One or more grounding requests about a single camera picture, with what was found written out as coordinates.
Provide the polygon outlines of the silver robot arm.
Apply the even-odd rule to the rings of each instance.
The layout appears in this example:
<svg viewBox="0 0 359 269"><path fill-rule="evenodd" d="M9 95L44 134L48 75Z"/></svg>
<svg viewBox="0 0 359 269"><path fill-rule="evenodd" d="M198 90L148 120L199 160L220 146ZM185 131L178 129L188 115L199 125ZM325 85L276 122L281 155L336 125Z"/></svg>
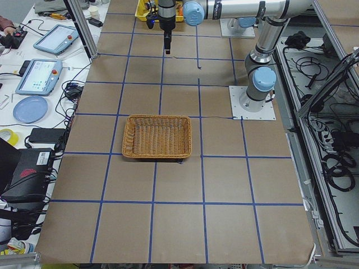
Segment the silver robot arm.
<svg viewBox="0 0 359 269"><path fill-rule="evenodd" d="M248 87L239 98L240 106L249 112L259 112L273 89L277 77L268 67L271 55L290 18L298 16L311 1L183 1L186 24L197 26L204 20L221 18L263 18L258 41L245 59Z"/></svg>

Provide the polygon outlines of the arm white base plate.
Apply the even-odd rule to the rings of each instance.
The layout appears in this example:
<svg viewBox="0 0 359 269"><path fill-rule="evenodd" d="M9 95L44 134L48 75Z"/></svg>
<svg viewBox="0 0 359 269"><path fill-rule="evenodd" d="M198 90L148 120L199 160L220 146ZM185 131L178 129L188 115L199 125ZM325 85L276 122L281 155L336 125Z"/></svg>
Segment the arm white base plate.
<svg viewBox="0 0 359 269"><path fill-rule="evenodd" d="M223 38L253 39L255 22L255 17L221 18L221 35Z"/></svg>
<svg viewBox="0 0 359 269"><path fill-rule="evenodd" d="M270 94L262 101L247 96L247 86L229 86L232 118L236 120L276 120Z"/></svg>

